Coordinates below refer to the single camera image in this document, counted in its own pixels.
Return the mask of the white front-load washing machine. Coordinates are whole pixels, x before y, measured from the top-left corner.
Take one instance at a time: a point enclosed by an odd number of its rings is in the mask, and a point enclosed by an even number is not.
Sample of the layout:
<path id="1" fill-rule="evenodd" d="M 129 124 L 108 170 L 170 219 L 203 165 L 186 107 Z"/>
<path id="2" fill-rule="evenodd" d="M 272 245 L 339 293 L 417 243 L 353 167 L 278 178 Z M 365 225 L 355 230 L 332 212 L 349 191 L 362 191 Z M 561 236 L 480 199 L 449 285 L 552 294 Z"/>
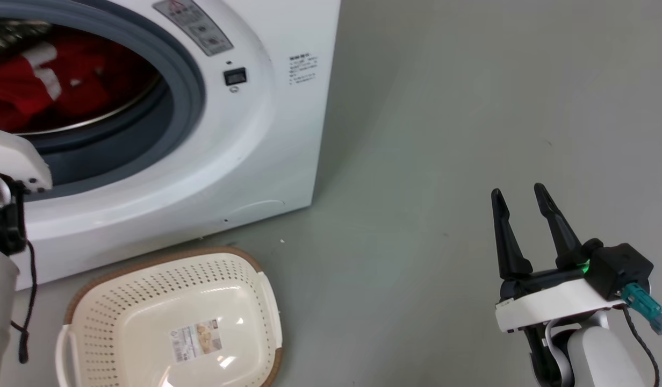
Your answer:
<path id="1" fill-rule="evenodd" d="M 0 20 L 139 59 L 110 107 L 33 118 L 53 188 L 26 180 L 37 283 L 312 201 L 340 0 L 0 0 Z"/>

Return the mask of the red clothing with white trim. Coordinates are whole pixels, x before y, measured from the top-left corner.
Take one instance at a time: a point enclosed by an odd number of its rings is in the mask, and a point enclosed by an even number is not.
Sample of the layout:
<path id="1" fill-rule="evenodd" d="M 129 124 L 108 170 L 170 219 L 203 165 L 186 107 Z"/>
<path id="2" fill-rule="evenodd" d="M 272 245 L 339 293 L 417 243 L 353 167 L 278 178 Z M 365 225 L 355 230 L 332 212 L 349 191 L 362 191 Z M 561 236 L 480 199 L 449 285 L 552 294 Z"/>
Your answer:
<path id="1" fill-rule="evenodd" d="M 0 61 L 0 130 L 24 134 L 98 117 L 156 77 L 149 61 L 122 44 L 79 30 L 53 34 Z"/>

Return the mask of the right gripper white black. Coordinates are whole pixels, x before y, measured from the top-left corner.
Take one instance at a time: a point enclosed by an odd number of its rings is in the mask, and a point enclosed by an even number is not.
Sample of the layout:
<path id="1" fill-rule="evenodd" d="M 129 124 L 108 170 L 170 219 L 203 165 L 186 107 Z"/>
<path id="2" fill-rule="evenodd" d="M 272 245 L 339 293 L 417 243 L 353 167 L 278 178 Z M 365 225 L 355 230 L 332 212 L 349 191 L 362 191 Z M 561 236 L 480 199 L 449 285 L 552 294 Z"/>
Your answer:
<path id="1" fill-rule="evenodd" d="M 557 269 L 582 267 L 587 261 L 589 265 L 586 270 L 579 270 L 580 278 L 497 304 L 495 317 L 500 331 L 625 304 L 622 296 L 629 284 L 638 284 L 650 292 L 654 264 L 647 257 L 626 243 L 606 247 L 601 240 L 591 239 L 582 245 L 545 185 L 535 183 L 534 192 L 539 211 L 548 222 L 557 253 Z M 500 278 L 527 278 L 533 273 L 533 267 L 522 255 L 500 189 L 493 189 L 491 201 Z"/>

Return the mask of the cream perforated laundry basket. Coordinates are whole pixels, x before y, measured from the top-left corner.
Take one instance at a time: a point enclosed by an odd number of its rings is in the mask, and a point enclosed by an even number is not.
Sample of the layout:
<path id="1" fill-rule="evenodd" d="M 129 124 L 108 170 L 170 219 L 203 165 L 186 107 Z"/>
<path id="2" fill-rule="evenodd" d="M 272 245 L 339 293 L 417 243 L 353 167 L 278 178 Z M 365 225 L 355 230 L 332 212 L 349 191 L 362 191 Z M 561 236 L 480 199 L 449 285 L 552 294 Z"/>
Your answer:
<path id="1" fill-rule="evenodd" d="M 68 306 L 54 363 L 59 387 L 272 387 L 282 358 L 262 266 L 216 247 L 86 284 Z"/>

